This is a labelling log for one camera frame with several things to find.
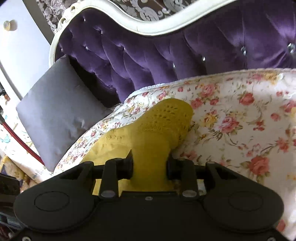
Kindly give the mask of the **yellow knitted garment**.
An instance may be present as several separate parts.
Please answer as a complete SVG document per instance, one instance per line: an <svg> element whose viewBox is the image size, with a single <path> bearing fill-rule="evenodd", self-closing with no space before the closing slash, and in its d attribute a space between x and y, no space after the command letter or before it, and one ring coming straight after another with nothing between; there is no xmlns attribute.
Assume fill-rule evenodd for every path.
<svg viewBox="0 0 296 241"><path fill-rule="evenodd" d="M119 192L173 191L175 184L166 177L166 161L184 141L192 116L192 107L182 100L160 101L133 123L103 134L82 161L98 166L131 152L133 175L119 181Z"/></svg>

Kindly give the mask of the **grey satin pillow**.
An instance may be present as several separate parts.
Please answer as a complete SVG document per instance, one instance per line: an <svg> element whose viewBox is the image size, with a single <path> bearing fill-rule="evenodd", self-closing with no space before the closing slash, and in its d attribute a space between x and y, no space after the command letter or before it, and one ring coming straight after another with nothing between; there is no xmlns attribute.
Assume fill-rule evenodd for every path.
<svg viewBox="0 0 296 241"><path fill-rule="evenodd" d="M119 102L114 89L65 55L34 84L16 111L44 165L54 171L78 138Z"/></svg>

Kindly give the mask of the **purple tufted headboard white frame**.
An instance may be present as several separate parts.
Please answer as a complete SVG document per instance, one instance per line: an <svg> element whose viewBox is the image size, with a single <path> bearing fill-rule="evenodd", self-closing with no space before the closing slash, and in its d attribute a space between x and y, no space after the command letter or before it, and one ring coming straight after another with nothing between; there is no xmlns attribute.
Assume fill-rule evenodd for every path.
<svg viewBox="0 0 296 241"><path fill-rule="evenodd" d="M105 106L135 90L194 76L258 68L295 68L295 1L235 1L161 31L120 10L86 8L63 27L51 45L51 62L68 56L71 65Z"/></svg>

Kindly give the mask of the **brown damask curtain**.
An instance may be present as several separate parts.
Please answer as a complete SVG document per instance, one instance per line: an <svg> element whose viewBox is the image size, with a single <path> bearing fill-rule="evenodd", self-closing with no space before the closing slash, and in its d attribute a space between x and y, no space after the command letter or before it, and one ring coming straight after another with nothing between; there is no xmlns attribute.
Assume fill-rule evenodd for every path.
<svg viewBox="0 0 296 241"><path fill-rule="evenodd" d="M180 30L231 1L37 1L55 35L70 31L119 32L144 36Z"/></svg>

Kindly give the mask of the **floral quilted bedspread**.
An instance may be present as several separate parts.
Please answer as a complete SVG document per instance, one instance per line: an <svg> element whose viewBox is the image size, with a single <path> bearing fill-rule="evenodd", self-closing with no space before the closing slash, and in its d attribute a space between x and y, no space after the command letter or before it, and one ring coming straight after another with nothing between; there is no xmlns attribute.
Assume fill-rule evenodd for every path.
<svg viewBox="0 0 296 241"><path fill-rule="evenodd" d="M193 118L174 152L217 162L276 191L285 204L279 231L295 240L295 70L245 70L144 87L95 124L62 157L60 174L78 165L106 132L133 123L167 98L187 102Z"/></svg>

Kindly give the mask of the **white round wall knob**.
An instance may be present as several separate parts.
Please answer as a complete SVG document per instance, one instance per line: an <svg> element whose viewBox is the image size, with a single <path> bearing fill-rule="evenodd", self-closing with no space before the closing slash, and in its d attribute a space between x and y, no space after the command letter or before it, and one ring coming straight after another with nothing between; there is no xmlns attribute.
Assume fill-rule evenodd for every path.
<svg viewBox="0 0 296 241"><path fill-rule="evenodd" d="M6 31L10 31L11 30L11 22L10 21L4 21L3 27L4 27L4 29Z"/></svg>

